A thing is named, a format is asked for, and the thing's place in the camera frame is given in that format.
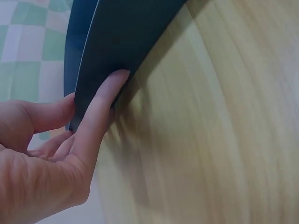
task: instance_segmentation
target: wooden table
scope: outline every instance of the wooden table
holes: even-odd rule
[[[189,0],[102,144],[108,224],[299,223],[298,11]]]

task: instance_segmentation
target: dark cover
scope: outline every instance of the dark cover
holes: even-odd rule
[[[97,89],[110,73],[127,69],[130,78],[134,75],[185,2],[74,0],[64,63],[64,94],[76,92],[70,130],[77,130]]]

